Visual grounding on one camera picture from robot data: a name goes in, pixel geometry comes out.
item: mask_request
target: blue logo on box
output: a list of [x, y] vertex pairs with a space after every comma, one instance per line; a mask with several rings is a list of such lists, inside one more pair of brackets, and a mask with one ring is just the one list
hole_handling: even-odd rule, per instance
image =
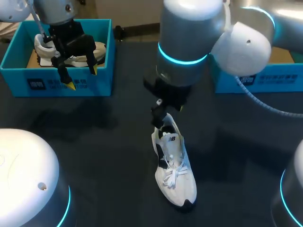
[[255, 83], [256, 80], [256, 74], [253, 76], [249, 76], [249, 77], [241, 77], [240, 81], [242, 82], [243, 85], [245, 86], [251, 86]]
[[27, 79], [28, 85], [32, 90], [46, 90], [42, 79]]

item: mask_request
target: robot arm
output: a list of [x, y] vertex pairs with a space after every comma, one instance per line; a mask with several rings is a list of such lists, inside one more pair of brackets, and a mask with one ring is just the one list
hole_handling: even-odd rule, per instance
[[161, 99], [151, 111], [152, 124], [162, 126], [168, 105], [181, 109], [208, 57], [244, 77], [266, 67], [272, 46], [303, 53], [302, 11], [303, 3], [291, 0], [164, 0], [156, 76], [144, 80]]
[[[92, 36], [84, 34], [79, 22], [73, 18], [77, 14], [74, 0], [1, 0], [0, 20], [5, 22], [21, 22], [32, 13], [39, 25], [45, 43], [53, 41], [60, 56], [53, 57], [52, 64], [58, 69], [61, 82], [75, 89], [68, 74], [64, 61], [71, 56], [87, 57], [91, 74], [97, 74], [97, 60], [94, 56], [96, 49]], [[50, 26], [50, 37], [46, 37], [40, 20]]]

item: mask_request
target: shoe logo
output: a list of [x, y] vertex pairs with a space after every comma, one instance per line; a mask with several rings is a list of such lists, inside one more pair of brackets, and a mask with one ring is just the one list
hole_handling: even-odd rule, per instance
[[176, 137], [174, 136], [174, 137], [170, 137], [169, 138], [169, 142], [171, 142], [171, 141], [175, 141], [176, 140]]

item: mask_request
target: glowing light ring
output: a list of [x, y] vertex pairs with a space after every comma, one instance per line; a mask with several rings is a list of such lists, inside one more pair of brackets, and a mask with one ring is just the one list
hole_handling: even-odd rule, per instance
[[254, 7], [254, 6], [242, 7], [242, 9], [252, 9], [252, 10], [256, 10], [256, 11], [259, 11], [261, 13], [264, 13], [273, 22], [274, 28], [276, 28], [276, 24], [275, 24], [275, 21], [274, 21], [273, 17], [269, 13], [267, 13], [265, 10], [263, 10], [263, 9], [261, 9], [259, 7]]
[[196, 61], [180, 61], [180, 60], [177, 60], [177, 59], [174, 59], [174, 58], [171, 58], [169, 57], [166, 53], [164, 53], [164, 51], [161, 49], [160, 47], [160, 43], [158, 43], [158, 48], [159, 48], [159, 51], [160, 53], [169, 61], [173, 62], [173, 63], [176, 63], [176, 64], [179, 64], [179, 65], [194, 65], [194, 64], [198, 64], [199, 62], [203, 61], [207, 56], [205, 55], [203, 58], [199, 59], [199, 60], [196, 60]]
[[65, 211], [65, 214], [63, 216], [63, 218], [61, 219], [60, 223], [57, 225], [57, 227], [60, 227], [62, 225], [62, 223], [64, 222], [64, 219], [68, 213], [68, 210], [70, 208], [70, 203], [71, 203], [71, 189], [70, 187], [68, 186], [68, 191], [69, 191], [69, 198], [68, 198], [68, 204], [67, 204], [67, 208], [66, 208], [66, 211]]
[[297, 220], [297, 219], [293, 216], [293, 214], [290, 212], [289, 208], [287, 207], [287, 205], [286, 205], [286, 203], [285, 203], [285, 201], [284, 201], [284, 197], [283, 197], [283, 193], [282, 193], [282, 180], [283, 180], [284, 173], [285, 173], [285, 170], [284, 170], [284, 172], [283, 172], [283, 174], [282, 174], [281, 181], [280, 181], [280, 193], [281, 193], [282, 202], [283, 202], [283, 204], [284, 204], [284, 206], [285, 206], [285, 208], [286, 208], [288, 214], [292, 217], [292, 219], [298, 224], [298, 226], [303, 227], [303, 226], [300, 224], [300, 222], [298, 222], [298, 220]]

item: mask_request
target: wall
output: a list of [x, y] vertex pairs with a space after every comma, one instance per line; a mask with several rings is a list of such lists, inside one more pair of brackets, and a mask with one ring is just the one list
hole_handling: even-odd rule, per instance
[[98, 18], [113, 26], [136, 26], [160, 22], [163, 0], [96, 0]]

